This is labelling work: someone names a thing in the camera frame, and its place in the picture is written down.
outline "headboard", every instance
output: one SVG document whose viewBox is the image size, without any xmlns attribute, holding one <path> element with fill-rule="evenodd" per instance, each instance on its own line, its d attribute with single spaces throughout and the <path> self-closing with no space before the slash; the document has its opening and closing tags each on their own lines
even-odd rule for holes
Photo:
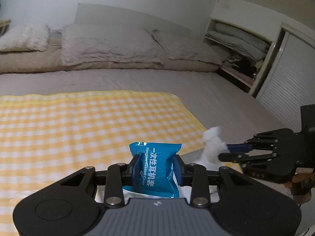
<svg viewBox="0 0 315 236">
<path fill-rule="evenodd" d="M 79 3 L 74 23 L 135 26 L 148 31 L 158 29 L 184 37 L 190 37 L 191 33 L 186 27 L 150 14 L 100 4 Z"/>
</svg>

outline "white tissue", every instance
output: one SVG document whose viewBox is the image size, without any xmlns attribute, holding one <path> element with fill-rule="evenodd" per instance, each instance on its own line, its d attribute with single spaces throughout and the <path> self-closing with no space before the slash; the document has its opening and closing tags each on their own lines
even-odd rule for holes
<svg viewBox="0 0 315 236">
<path fill-rule="evenodd" d="M 225 142 L 220 139 L 221 128 L 213 127 L 204 132 L 203 142 L 204 150 L 201 156 L 192 161 L 206 167 L 207 170 L 218 171 L 219 167 L 223 166 L 223 163 L 218 159 L 220 153 L 229 153 Z M 219 196 L 216 190 L 216 186 L 209 186 L 211 202 L 218 202 Z M 180 197 L 184 197 L 187 201 L 190 201 L 190 194 L 192 192 L 191 187 L 179 187 Z"/>
</svg>

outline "gray bed sheet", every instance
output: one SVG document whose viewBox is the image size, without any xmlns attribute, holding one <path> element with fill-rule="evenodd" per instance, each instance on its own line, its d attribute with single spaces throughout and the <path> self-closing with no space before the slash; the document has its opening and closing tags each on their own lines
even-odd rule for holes
<svg viewBox="0 0 315 236">
<path fill-rule="evenodd" d="M 49 95 L 88 90 L 169 92 L 206 128 L 220 126 L 226 143 L 283 125 L 252 96 L 215 73 L 156 69 L 94 69 L 0 75 L 0 96 Z"/>
</svg>

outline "white wall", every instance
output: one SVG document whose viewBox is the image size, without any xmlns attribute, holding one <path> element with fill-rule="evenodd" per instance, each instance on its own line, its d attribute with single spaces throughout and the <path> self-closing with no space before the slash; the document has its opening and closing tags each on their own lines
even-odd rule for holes
<svg viewBox="0 0 315 236">
<path fill-rule="evenodd" d="M 103 4 L 148 13 L 192 30 L 201 38 L 216 0 L 1 0 L 0 18 L 12 24 L 45 22 L 52 28 L 73 23 L 78 3 Z"/>
<path fill-rule="evenodd" d="M 243 0 L 218 0 L 211 18 L 242 26 L 274 41 L 283 23 L 315 40 L 315 31 L 279 12 Z"/>
</svg>

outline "pillow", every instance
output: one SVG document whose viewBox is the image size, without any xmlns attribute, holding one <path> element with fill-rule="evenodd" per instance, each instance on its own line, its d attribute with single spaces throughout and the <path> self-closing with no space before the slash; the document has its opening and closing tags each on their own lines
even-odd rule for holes
<svg viewBox="0 0 315 236">
<path fill-rule="evenodd" d="M 215 29 L 220 34 L 226 34 L 229 36 L 239 38 L 251 44 L 252 46 L 254 46 L 255 48 L 257 48 L 258 50 L 264 53 L 267 53 L 269 50 L 270 45 L 268 43 L 236 27 L 231 27 L 226 24 L 217 23 L 215 24 Z"/>
<path fill-rule="evenodd" d="M 48 47 L 48 38 L 46 24 L 18 25 L 0 38 L 0 52 L 44 52 Z"/>
<path fill-rule="evenodd" d="M 0 73 L 36 73 L 64 70 L 61 48 L 49 45 L 44 52 L 9 52 L 0 54 Z"/>
<path fill-rule="evenodd" d="M 217 65 L 222 64 L 218 53 L 202 41 L 161 31 L 155 31 L 153 37 L 163 47 L 169 59 L 202 61 Z"/>
<path fill-rule="evenodd" d="M 129 26 L 72 24 L 62 33 L 66 66 L 91 62 L 161 63 L 165 53 L 144 29 Z"/>
</svg>

